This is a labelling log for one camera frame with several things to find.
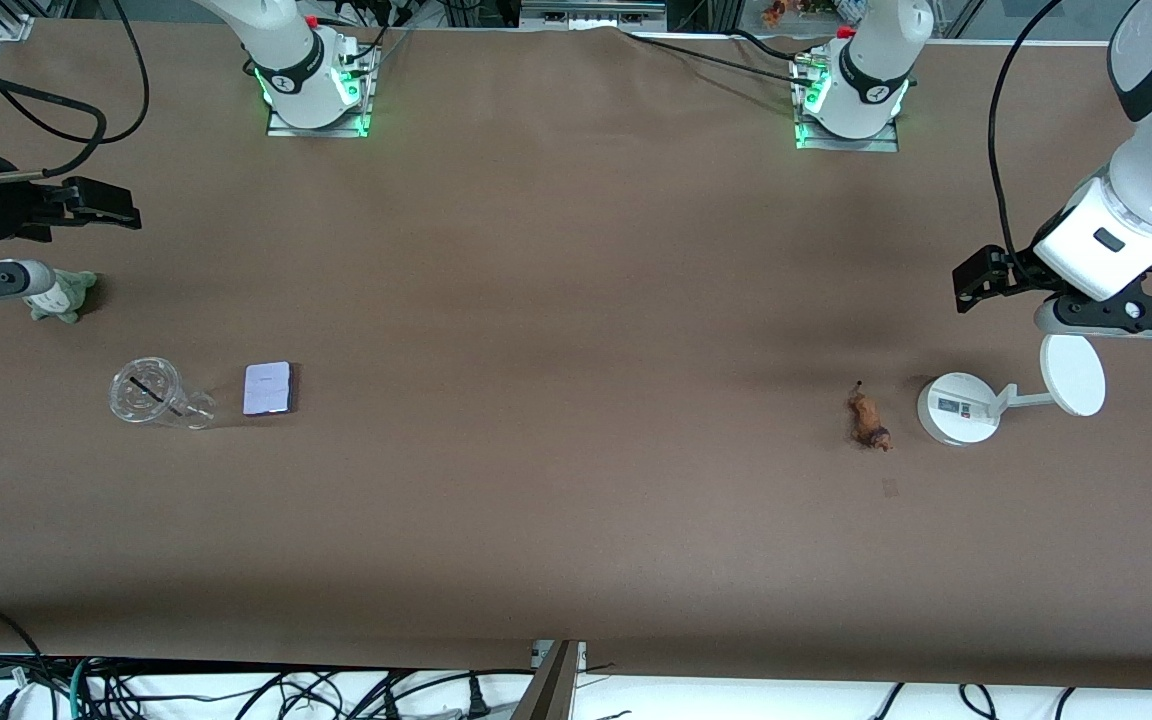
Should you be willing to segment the brown wooden beam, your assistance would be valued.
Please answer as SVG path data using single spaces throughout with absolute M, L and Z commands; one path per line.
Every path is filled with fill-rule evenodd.
M 571 720 L 573 694 L 581 674 L 577 642 L 556 641 L 540 669 L 532 674 L 509 720 Z

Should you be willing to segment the brown lion statue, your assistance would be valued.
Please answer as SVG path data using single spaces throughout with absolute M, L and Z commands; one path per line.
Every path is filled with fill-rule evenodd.
M 854 441 L 861 447 L 890 452 L 893 448 L 890 430 L 882 424 L 881 414 L 873 397 L 865 395 L 863 382 L 854 384 L 847 395 L 846 406 L 851 414 Z

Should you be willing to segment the grey plush toy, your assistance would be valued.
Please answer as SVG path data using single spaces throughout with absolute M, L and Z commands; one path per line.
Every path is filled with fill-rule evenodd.
M 56 318 L 60 323 L 78 323 L 88 291 L 99 282 L 99 275 L 52 270 L 52 278 L 54 282 L 46 291 L 24 297 L 29 314 L 33 320 Z

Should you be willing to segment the brown table cover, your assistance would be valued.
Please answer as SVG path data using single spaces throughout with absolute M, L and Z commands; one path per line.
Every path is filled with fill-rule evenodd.
M 0 302 L 0 611 L 45 652 L 1152 688 L 1152 341 L 1098 343 L 1092 418 L 915 414 L 1041 382 L 1037 293 L 952 300 L 1005 47 L 924 50 L 881 154 L 614 29 L 407 33 L 369 137 L 273 138 L 227 26 L 136 33 L 147 118 L 83 173 L 143 228 L 0 243 L 101 275 L 74 325 Z M 115 418 L 141 357 L 217 420 Z M 291 414 L 243 416 L 275 361 Z

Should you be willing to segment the white metal bracket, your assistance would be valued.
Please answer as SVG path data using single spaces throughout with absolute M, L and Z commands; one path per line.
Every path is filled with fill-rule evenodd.
M 556 646 L 556 641 L 539 639 L 531 644 L 530 653 L 530 667 L 532 670 L 539 670 L 544 664 L 547 655 L 550 655 L 550 650 Z M 576 643 L 576 650 L 579 652 L 579 660 L 577 660 L 577 667 L 579 667 L 579 673 L 585 673 L 588 670 L 588 644 L 584 641 Z

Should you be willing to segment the clear plastic cup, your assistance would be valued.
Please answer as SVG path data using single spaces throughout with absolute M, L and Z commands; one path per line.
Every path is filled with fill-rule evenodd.
M 218 416 L 214 397 L 185 382 L 164 357 L 141 357 L 120 369 L 109 384 L 108 404 L 115 418 L 136 425 L 202 430 Z

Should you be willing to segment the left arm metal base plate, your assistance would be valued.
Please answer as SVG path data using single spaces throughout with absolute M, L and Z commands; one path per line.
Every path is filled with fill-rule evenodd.
M 846 138 L 831 132 L 814 114 L 823 97 L 832 85 L 827 61 L 818 53 L 799 53 L 788 61 L 788 70 L 794 79 L 805 79 L 808 85 L 791 90 L 794 101 L 794 141 L 796 149 L 897 152 L 899 132 L 895 119 L 890 118 L 881 131 L 867 138 Z

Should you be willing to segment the white round stand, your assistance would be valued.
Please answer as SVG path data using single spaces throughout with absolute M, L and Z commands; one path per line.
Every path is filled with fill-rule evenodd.
M 929 437 L 952 447 L 987 441 L 1002 416 L 1020 407 L 1060 407 L 1071 416 L 1093 416 L 1105 406 L 1107 381 L 1100 355 L 1087 338 L 1047 334 L 1039 344 L 1043 391 L 1025 393 L 1018 384 L 993 389 L 977 376 L 948 373 L 925 384 L 916 414 Z

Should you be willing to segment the grey metal bracket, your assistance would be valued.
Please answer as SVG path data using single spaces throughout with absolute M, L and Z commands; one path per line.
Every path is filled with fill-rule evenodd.
M 529 31 L 596 26 L 631 32 L 669 29 L 666 0 L 520 0 L 518 26 Z

